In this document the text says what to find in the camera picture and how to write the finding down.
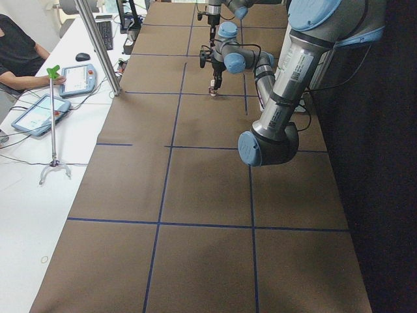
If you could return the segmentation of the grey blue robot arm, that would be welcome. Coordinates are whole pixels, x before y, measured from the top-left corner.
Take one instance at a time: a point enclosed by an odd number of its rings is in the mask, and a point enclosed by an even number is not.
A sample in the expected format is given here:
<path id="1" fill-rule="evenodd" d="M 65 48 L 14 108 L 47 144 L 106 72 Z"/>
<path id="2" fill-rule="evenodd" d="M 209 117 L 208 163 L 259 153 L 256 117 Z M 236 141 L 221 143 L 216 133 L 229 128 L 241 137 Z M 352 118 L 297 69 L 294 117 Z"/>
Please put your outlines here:
<path id="1" fill-rule="evenodd" d="M 249 8 L 256 4 L 287 6 L 287 3 L 290 3 L 290 1 L 209 0 L 205 6 L 205 11 L 198 11 L 197 19 L 201 21 L 203 16 L 207 17 L 207 23 L 210 25 L 210 47 L 213 47 L 217 26 L 222 19 L 222 5 L 225 5 L 233 14 L 232 18 L 242 20 L 247 15 Z"/>
<path id="2" fill-rule="evenodd" d="M 274 74 L 273 56 L 245 49 L 236 41 L 233 22 L 212 24 L 209 58 L 214 68 L 213 90 L 221 74 L 251 69 L 261 117 L 238 139 L 241 160 L 250 166 L 283 164 L 298 151 L 296 125 L 290 120 L 309 85 L 322 54 L 334 48 L 361 46 L 378 41 L 384 31 L 386 1 L 291 1 L 288 8 L 290 45 Z"/>

